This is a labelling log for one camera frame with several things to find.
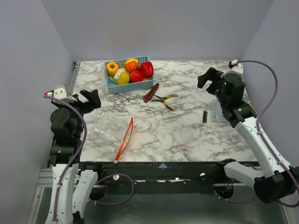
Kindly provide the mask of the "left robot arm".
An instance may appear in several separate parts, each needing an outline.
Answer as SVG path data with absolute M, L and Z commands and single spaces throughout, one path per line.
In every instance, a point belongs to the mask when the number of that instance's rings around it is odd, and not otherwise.
M 80 94 L 85 102 L 77 94 L 67 94 L 63 87 L 44 95 L 57 107 L 50 116 L 54 134 L 49 161 L 53 184 L 47 224 L 83 224 L 93 186 L 103 181 L 103 172 L 97 168 L 79 170 L 87 137 L 84 115 L 101 107 L 98 90 L 81 90 Z

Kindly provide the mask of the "clear zip top bag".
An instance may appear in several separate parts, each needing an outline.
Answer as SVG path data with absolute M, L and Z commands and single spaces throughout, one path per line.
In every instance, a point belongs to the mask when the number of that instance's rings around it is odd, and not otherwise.
M 87 138 L 80 160 L 118 163 L 132 138 L 134 118 L 101 113 L 85 120 Z

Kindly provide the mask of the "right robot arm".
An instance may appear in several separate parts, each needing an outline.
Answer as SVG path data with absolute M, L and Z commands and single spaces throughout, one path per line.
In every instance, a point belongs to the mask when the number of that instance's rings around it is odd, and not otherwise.
M 299 168 L 285 161 L 264 133 L 253 108 L 243 100 L 245 83 L 241 75 L 242 69 L 223 73 L 210 67 L 198 77 L 197 87 L 203 88 L 211 81 L 207 92 L 217 97 L 223 117 L 247 142 L 261 171 L 226 159 L 220 161 L 215 178 L 221 183 L 235 179 L 251 187 L 263 203 L 271 203 L 297 190 Z

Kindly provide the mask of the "orange pumpkin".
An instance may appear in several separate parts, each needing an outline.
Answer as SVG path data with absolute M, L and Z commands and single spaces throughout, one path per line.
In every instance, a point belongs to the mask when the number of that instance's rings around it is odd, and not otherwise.
M 125 70 L 128 73 L 131 73 L 139 68 L 138 63 L 136 61 L 131 61 L 125 64 Z

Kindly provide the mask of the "yellow lemon front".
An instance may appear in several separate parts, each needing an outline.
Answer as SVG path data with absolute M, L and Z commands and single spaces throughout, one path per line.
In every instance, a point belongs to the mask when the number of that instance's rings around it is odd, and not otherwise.
M 129 75 L 129 73 L 122 72 L 122 73 L 119 75 L 118 85 L 128 84 L 129 81 L 130 81 L 130 75 Z

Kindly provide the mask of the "red bell pepper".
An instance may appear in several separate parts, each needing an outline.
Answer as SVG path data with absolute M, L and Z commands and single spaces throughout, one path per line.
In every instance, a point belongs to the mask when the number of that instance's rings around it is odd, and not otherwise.
M 152 78 L 154 74 L 154 68 L 151 62 L 144 62 L 140 66 L 140 71 L 144 78 Z

